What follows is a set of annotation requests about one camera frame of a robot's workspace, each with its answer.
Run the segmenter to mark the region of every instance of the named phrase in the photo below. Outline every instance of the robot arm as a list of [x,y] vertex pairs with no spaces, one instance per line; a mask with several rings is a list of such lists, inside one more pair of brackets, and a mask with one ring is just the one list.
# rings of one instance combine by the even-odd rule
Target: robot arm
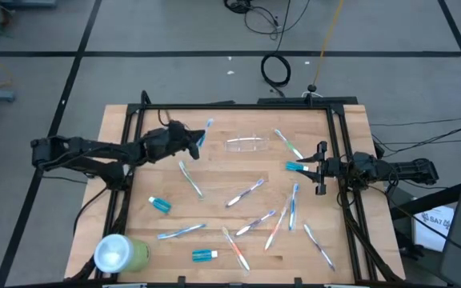
[[439,179],[437,170],[431,161],[420,158],[411,162],[385,162],[376,159],[373,155],[363,152],[355,152],[346,162],[341,158],[325,159],[327,143],[322,141],[318,144],[318,151],[309,158],[298,162],[318,162],[316,172],[298,170],[307,176],[312,182],[317,182],[317,195],[326,193],[325,177],[335,177],[345,181],[351,190],[365,190],[373,182],[390,180],[412,180],[416,183],[433,185]]
[[[147,132],[137,142],[114,144],[80,137],[52,136],[31,142],[32,165],[44,171],[59,167],[101,177],[109,189],[121,189],[130,166],[141,166],[189,150],[198,159],[197,141],[204,130],[187,130],[179,121],[170,121],[165,128]],[[92,159],[106,158],[116,162]]]

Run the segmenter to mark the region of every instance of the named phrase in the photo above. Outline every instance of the black metal frame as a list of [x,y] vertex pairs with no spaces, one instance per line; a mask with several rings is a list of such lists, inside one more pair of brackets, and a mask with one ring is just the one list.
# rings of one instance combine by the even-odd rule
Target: black metal frame
[[[339,119],[339,124],[341,126],[341,132],[343,136],[343,144],[345,153],[352,155],[350,137],[347,130],[346,115],[344,114],[343,105],[346,104],[357,104],[357,99],[353,97],[347,98],[287,98],[287,99],[260,99],[258,104],[253,105],[243,105],[243,104],[233,104],[233,103],[215,103],[215,104],[173,104],[173,105],[154,105],[150,104],[150,100],[146,95],[142,95],[142,102],[139,104],[129,104],[126,110],[126,119],[124,122],[124,127],[122,130],[121,143],[126,143],[130,136],[130,128],[133,117],[137,114],[137,124],[134,132],[134,139],[139,139],[142,133],[142,124],[147,110],[181,110],[181,109],[192,109],[192,110],[324,110],[327,115],[328,129],[331,137],[331,146],[333,155],[335,157],[340,157],[339,153],[339,144],[337,139],[337,132],[335,129],[334,115],[336,114]],[[120,234],[125,233],[126,229],[126,220],[127,212],[129,210],[129,199],[132,191],[132,180],[134,177],[134,171],[130,173],[130,186],[128,189],[123,191],[124,201],[122,201],[121,213],[123,215],[123,225],[120,231]],[[345,208],[349,206],[349,202],[346,196],[346,187],[339,185],[339,189],[342,192],[342,204],[343,204],[343,215],[345,214]],[[103,236],[110,234],[112,223],[114,221],[114,213],[117,208],[117,198],[119,191],[112,190],[110,195],[110,201],[108,205],[108,211],[106,214],[106,220],[103,230]],[[367,223],[366,217],[364,214],[363,204],[360,193],[355,193],[355,209],[356,215],[359,220],[359,225],[363,233],[368,237],[367,232]],[[350,250],[351,257],[351,267],[353,270],[355,282],[363,281],[361,271],[358,251],[355,243],[355,236],[351,229],[346,226],[347,230],[347,241]],[[371,261],[369,255],[366,254],[367,269],[369,279],[376,281],[376,269],[374,263]],[[61,287],[61,286],[82,286],[82,287],[101,287],[103,284],[117,283],[118,275],[112,274],[109,278],[104,278],[103,273],[100,270],[96,270],[95,279],[74,281],[74,282],[56,282],[56,283],[43,283],[43,284],[34,284],[20,287]],[[215,284],[196,284],[196,283],[186,283],[186,278],[179,276],[177,283],[147,283],[148,287],[165,287],[165,286],[205,286],[205,287],[227,287],[229,283],[215,283]],[[290,285],[280,285],[280,284],[243,284],[246,287],[288,287]],[[321,287],[319,284],[302,284],[301,278],[295,278],[294,284],[295,287]]]

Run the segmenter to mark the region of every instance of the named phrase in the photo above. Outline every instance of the clear plastic container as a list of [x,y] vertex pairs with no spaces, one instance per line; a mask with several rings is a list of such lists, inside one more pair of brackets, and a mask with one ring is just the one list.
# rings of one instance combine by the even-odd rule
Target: clear plastic container
[[240,132],[225,141],[227,152],[254,152],[268,150],[269,134],[264,131]]

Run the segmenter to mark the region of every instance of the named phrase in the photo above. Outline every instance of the metal rod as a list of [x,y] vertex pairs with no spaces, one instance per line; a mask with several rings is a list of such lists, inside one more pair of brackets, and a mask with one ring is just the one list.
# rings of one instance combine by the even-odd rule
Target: metal rod
[[[339,123],[341,125],[341,132],[343,134],[344,152],[348,156],[352,157],[353,151],[351,150],[350,135],[348,134],[348,125],[344,113],[345,112],[343,109],[343,113],[339,114]],[[362,195],[360,191],[354,190],[353,197],[355,199],[355,209],[357,212],[357,218],[359,219],[360,228],[366,235],[367,241],[369,241],[369,231],[367,230],[366,214],[364,212],[364,205],[362,202]],[[375,264],[373,263],[373,260],[371,259],[371,256],[368,253],[364,252],[364,254],[366,255],[367,273],[369,274],[369,279],[376,281],[378,280],[378,275],[376,274]]]
[[342,105],[347,103],[353,103],[352,100],[356,98],[343,98],[342,101],[337,102],[335,100],[329,102],[313,102],[312,107],[307,104],[300,103],[275,103],[275,104],[150,104],[147,105],[148,110],[324,110],[330,106],[330,104]]
[[[339,154],[339,145],[337,143],[337,134],[335,133],[335,124],[334,124],[334,116],[332,114],[332,109],[330,107],[326,108],[327,111],[327,121],[328,121],[328,130],[330,131],[330,140],[332,145],[332,151],[334,157],[340,157]],[[344,189],[343,185],[339,183],[339,193],[341,195],[341,204],[343,208],[343,217],[347,216],[347,210],[349,206],[348,197],[346,195],[346,190]],[[353,278],[355,282],[361,279],[360,274],[360,265],[359,265],[359,256],[357,255],[357,246],[355,244],[355,236],[351,231],[351,228],[348,225],[346,227],[346,235],[348,239],[348,249],[350,250],[350,260],[351,260],[351,269],[353,270]]]
[[[126,144],[129,138],[129,131],[131,126],[131,119],[133,114],[127,114],[126,120],[124,121],[124,127],[122,130],[122,137],[120,139],[121,144]],[[104,220],[104,229],[102,230],[102,236],[105,237],[110,233],[111,226],[113,225],[115,207],[117,206],[118,191],[112,190],[110,195],[110,201],[108,203],[108,210],[106,211],[106,219]],[[95,279],[102,278],[102,271],[95,268]]]
[[[142,136],[142,127],[143,127],[143,119],[144,119],[144,115],[145,115],[145,110],[144,109],[140,109],[138,111],[138,119],[137,119],[137,122],[136,122],[136,130],[134,131],[134,140],[135,141],[138,141],[140,139],[140,137]],[[124,197],[130,199],[131,197],[131,192],[133,191],[133,180],[134,180],[134,168],[131,168],[133,169],[133,171],[131,172],[130,176],[129,176],[129,185],[128,185],[128,188],[126,189],[126,191],[124,192],[125,195]],[[121,234],[124,234],[124,232],[126,231],[126,224],[127,224],[127,215],[129,212],[129,201],[126,202],[126,207],[122,207],[122,209],[126,209],[126,214],[124,215],[124,219],[122,220],[122,230],[120,231]]]

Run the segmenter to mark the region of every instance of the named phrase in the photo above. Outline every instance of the wooden table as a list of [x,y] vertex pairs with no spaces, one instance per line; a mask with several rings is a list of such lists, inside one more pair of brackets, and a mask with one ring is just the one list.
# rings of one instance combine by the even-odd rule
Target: wooden table
[[[125,111],[126,106],[106,107],[99,141],[120,142]],[[364,106],[345,106],[345,111],[353,151],[373,154]],[[331,141],[324,111],[171,110],[170,116],[186,123],[191,129],[202,129],[208,118],[213,118],[214,124],[198,161],[190,160],[187,152],[179,153],[136,170],[126,235],[149,244],[150,263],[141,272],[120,274],[119,281],[177,282],[178,276],[184,275],[187,282],[292,283],[295,277],[301,277],[304,283],[353,283],[343,212],[336,202],[337,183],[328,179],[327,195],[315,196],[315,185],[309,179],[286,171],[286,161],[294,161],[296,157],[273,131],[280,129],[306,157],[315,152],[318,142],[328,141],[327,157],[330,157]],[[340,139],[339,124],[336,125]],[[143,132],[159,126],[156,111],[148,110]],[[224,142],[227,139],[253,131],[267,134],[270,139],[268,150],[251,153],[225,151]],[[339,141],[339,146],[343,152],[342,141]],[[180,160],[187,164],[192,178],[206,195],[204,200],[198,200],[194,189],[182,175],[178,166]],[[265,180],[260,188],[231,208],[224,208],[226,201],[260,178]],[[264,252],[267,237],[295,182],[300,184],[296,229],[288,231],[285,219],[273,246]],[[90,180],[84,202],[102,188],[101,180]],[[156,210],[147,201],[150,196],[169,201],[172,204],[170,213],[164,215]],[[109,193],[79,219],[66,276],[78,272],[93,254],[102,235],[108,201]],[[404,278],[385,197],[369,189],[363,192],[363,205],[373,246],[391,269]],[[223,237],[222,226],[235,233],[272,209],[277,210],[278,214],[235,239],[251,267],[250,274],[245,276]],[[334,262],[335,272],[329,269],[323,256],[307,237],[303,222],[312,227],[314,236]],[[207,228],[181,238],[156,238],[160,233],[199,223],[206,223]],[[358,241],[357,246],[362,277],[367,278],[363,251]],[[197,249],[217,250],[218,257],[211,262],[193,263],[191,252]]]

